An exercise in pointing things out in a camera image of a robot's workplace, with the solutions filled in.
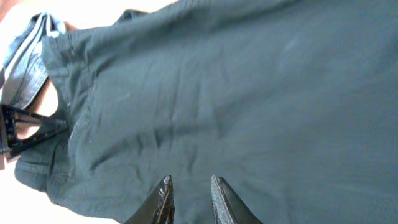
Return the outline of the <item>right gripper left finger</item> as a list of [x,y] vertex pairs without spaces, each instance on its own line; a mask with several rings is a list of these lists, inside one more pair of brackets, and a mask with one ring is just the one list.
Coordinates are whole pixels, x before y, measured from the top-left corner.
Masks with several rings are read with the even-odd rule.
[[174,213],[174,185],[166,175],[124,224],[173,224]]

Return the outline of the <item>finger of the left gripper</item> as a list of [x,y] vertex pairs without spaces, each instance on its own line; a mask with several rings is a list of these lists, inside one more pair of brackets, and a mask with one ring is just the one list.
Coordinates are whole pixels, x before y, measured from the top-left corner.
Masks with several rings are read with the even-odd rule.
[[[29,128],[38,130],[27,138],[19,137],[19,133]],[[13,159],[66,130],[67,123],[64,120],[1,104],[1,155],[5,159]]]

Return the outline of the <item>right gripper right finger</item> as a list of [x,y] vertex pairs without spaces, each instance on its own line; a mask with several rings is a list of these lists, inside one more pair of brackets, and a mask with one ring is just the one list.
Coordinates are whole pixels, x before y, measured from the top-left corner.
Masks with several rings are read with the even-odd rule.
[[262,224],[223,177],[211,177],[211,204],[215,224]]

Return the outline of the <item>black shorts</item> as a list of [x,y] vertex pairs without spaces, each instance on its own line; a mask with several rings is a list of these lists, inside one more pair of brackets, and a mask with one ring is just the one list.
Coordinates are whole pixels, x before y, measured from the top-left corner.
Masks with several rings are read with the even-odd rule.
[[264,223],[397,222],[397,2],[178,1],[43,43],[69,130],[16,179],[125,222],[161,178],[211,223],[212,175]]

